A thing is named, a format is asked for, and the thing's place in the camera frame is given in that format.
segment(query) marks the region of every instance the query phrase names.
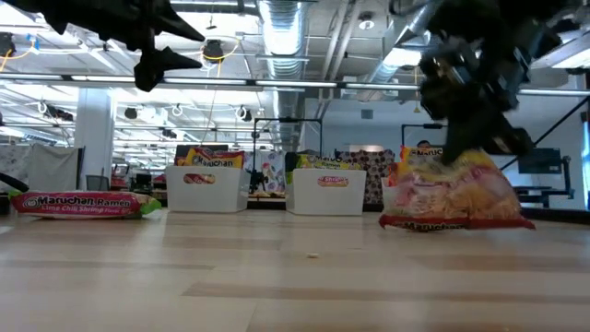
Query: person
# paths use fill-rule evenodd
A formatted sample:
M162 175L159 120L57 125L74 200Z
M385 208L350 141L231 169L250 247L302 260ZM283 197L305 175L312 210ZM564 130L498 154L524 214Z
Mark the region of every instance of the person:
M431 147L431 142L427 141L427 140L421 140L420 142L418 142L418 148L430 148Z

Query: black cable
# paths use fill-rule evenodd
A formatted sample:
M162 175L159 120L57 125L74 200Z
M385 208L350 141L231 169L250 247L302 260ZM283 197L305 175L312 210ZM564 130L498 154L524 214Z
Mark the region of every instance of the black cable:
M590 97L586 97L582 101L580 101L577 105L575 105L569 112L567 112L565 115L563 115L558 122L556 122L554 125L552 125L551 128L549 128L545 132L545 134L541 135L541 137L539 137L533 143L533 146L536 147L537 144L539 144L545 137L547 137L549 134L551 134L553 132L553 130L555 130L555 128L557 128L558 126L560 126L561 124L563 124L563 122L565 120L567 120L570 116L572 116L572 114L576 113L576 111L578 111L578 109L580 109L580 107L584 106L589 101L590 101ZM518 160L518 158L519 157L514 157L514 159L510 160L504 166L500 167L500 171L504 171L505 169L507 169L508 167L510 167L510 165L514 164Z

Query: maruchan ramen package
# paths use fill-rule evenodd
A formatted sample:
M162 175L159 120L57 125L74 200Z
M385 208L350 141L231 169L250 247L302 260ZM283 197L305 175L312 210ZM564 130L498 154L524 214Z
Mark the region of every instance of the maruchan ramen package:
M358 163L348 163L331 158L321 158L314 155L299 155L297 168L327 169L327 170L361 170Z
M191 148L183 166L231 167L243 166L244 153L212 151L208 148Z
M48 219L140 218L161 208L150 196L125 192L13 192L10 202L18 213Z
M395 186L385 187L379 223L414 231L517 228L535 225L520 215L513 188L491 158L469 150L452 165L437 148L405 148Z

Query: light wood surface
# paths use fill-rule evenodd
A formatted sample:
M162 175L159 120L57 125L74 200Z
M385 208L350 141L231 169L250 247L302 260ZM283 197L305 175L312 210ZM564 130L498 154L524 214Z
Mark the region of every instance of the light wood surface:
M377 218L0 219L0 331L590 331L590 227Z

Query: white storage bin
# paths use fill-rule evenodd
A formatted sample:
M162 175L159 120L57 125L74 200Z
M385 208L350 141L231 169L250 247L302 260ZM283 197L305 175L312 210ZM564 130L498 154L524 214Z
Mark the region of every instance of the white storage bin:
M301 215L360 216L365 171L297 169L287 184L287 211Z
M248 206L250 173L227 167L168 166L168 209L238 212Z

